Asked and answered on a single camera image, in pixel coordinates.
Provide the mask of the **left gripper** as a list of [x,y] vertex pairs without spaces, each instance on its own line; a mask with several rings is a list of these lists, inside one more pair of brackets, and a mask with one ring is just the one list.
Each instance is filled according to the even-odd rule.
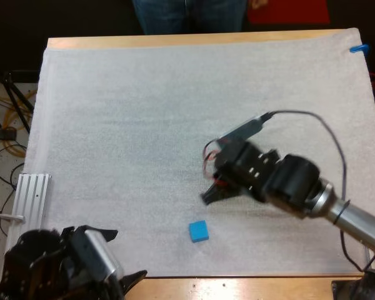
[[73,230],[67,241],[73,263],[71,288],[92,286],[107,292],[108,299],[124,299],[147,276],[146,270],[124,276],[123,268],[108,246],[117,235],[118,230],[87,225]]

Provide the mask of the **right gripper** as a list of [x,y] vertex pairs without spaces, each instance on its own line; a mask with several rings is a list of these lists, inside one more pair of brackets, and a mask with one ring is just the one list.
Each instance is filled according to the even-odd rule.
[[280,160],[274,149],[262,152],[249,141],[227,144],[214,162],[217,183],[201,194],[205,205],[247,195],[259,202],[266,201],[266,187]]

